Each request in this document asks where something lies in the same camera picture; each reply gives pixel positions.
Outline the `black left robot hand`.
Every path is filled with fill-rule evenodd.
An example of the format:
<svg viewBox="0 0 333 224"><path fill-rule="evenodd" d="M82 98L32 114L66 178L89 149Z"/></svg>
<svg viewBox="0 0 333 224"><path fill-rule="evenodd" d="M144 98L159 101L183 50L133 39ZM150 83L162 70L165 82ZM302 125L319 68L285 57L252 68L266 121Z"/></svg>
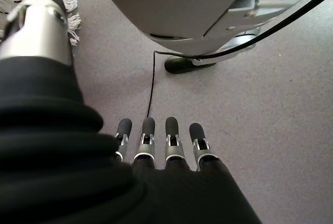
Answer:
<svg viewBox="0 0 333 224"><path fill-rule="evenodd" d="M23 0L1 43L1 223L259 223L202 126L189 127L197 170L178 124L165 122L166 157L155 168L155 122L143 122L132 164L132 123L116 136L85 105L62 0Z"/></svg>

